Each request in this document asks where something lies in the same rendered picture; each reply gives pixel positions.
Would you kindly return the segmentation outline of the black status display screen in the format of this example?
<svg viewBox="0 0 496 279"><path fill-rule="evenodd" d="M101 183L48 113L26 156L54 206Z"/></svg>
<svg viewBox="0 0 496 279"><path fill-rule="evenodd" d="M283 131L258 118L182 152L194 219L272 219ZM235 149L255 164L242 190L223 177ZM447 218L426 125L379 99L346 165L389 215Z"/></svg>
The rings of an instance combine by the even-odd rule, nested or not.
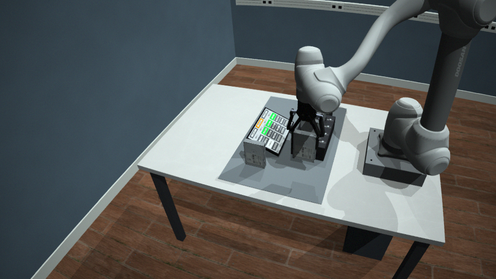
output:
<svg viewBox="0 0 496 279"><path fill-rule="evenodd" d="M264 142L266 151L279 156L289 135L288 121L265 107L246 138Z"/></svg>

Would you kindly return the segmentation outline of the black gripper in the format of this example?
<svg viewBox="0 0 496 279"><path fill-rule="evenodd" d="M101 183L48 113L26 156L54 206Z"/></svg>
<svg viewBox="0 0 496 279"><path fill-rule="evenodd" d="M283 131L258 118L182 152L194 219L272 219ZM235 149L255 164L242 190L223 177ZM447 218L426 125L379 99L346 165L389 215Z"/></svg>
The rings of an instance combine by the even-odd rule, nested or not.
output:
<svg viewBox="0 0 496 279"><path fill-rule="evenodd" d="M292 123L293 117L296 113L299 116L299 118L297 119L296 123L292 127L291 123ZM294 110L292 108L290 111L290 118L289 118L288 125L286 128L287 130L289 130L289 133L291 133L291 144L293 144L293 132L294 132L295 128L297 127L297 125L299 124L299 122L301 120L307 121L307 122L310 122L310 124L312 125L312 127L313 127L313 129L317 135L316 148L315 148L317 150L318 146L319 146L319 140L321 139L321 137L324 137L324 135L325 135L323 116L324 116L323 114L317 114L316 110L314 110L309 105L309 103L302 103L302 102L298 101L297 110ZM319 130L318 125L315 121L316 117L319 120L320 130Z"/></svg>

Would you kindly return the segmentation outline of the grey flat mat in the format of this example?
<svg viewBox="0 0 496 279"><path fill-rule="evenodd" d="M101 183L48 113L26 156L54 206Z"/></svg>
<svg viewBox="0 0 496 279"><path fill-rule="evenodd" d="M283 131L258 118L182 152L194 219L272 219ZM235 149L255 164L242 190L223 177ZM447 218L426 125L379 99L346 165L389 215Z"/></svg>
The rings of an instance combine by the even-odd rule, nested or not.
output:
<svg viewBox="0 0 496 279"><path fill-rule="evenodd" d="M336 117L335 126L324 161L315 159L313 163L292 158L291 133L289 133L279 156L266 151L266 167L264 169L245 164L243 141L264 108L266 107L289 119L290 110L292 108L297 110L297 105L298 100L271 96L218 179L322 204L338 147L346 108L339 107L333 112L333 116Z"/></svg>

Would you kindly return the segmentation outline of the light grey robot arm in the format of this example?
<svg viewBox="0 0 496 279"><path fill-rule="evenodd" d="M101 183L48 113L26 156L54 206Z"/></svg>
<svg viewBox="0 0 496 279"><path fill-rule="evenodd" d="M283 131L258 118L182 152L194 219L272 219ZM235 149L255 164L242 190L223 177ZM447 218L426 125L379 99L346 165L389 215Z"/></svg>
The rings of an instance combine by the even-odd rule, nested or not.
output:
<svg viewBox="0 0 496 279"><path fill-rule="evenodd" d="M450 162L446 122L472 38L495 20L496 0L396 0L376 19L346 64L325 68L320 49L305 46L297 52L294 75L298 101L322 114L333 113L387 33L430 9L438 11L442 35L424 109L412 98L397 100L389 110L384 133L379 133L377 155L409 161L419 172L435 176Z"/></svg>

